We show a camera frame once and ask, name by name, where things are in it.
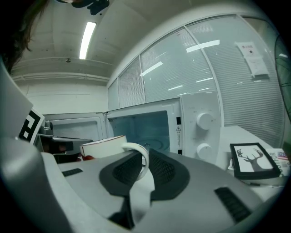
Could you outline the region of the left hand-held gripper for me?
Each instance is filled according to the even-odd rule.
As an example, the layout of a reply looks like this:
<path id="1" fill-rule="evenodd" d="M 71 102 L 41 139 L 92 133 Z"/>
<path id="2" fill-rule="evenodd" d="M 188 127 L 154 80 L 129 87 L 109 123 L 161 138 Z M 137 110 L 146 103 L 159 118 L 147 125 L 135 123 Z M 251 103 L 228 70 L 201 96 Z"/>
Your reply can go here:
<path id="1" fill-rule="evenodd" d="M 33 108 L 10 77 L 0 60 L 0 136 L 21 139 L 43 151 L 40 132 L 45 129 L 45 117 Z M 91 139 L 53 137 L 53 156 L 57 163 L 81 160 L 80 147 Z"/>

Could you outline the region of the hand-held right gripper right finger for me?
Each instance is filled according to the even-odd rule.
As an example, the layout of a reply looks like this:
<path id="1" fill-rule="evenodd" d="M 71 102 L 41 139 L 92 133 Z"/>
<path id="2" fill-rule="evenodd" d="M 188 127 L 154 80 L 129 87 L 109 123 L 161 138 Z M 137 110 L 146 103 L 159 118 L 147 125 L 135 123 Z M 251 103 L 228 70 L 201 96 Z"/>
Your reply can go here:
<path id="1" fill-rule="evenodd" d="M 188 169 L 177 160 L 154 149 L 149 150 L 149 170 L 154 179 L 151 201 L 176 198 L 190 181 Z"/>

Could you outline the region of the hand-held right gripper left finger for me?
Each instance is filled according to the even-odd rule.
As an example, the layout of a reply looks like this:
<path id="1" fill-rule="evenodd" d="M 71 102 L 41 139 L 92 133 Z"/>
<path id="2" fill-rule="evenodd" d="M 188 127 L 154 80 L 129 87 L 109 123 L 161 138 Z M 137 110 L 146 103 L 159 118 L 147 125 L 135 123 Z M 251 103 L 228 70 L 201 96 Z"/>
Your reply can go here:
<path id="1" fill-rule="evenodd" d="M 122 198 L 122 205 L 108 219 L 114 223 L 132 229 L 133 222 L 130 207 L 130 190 L 142 169 L 142 154 L 129 151 L 129 155 L 105 166 L 99 174 L 99 180 L 107 192 Z"/>

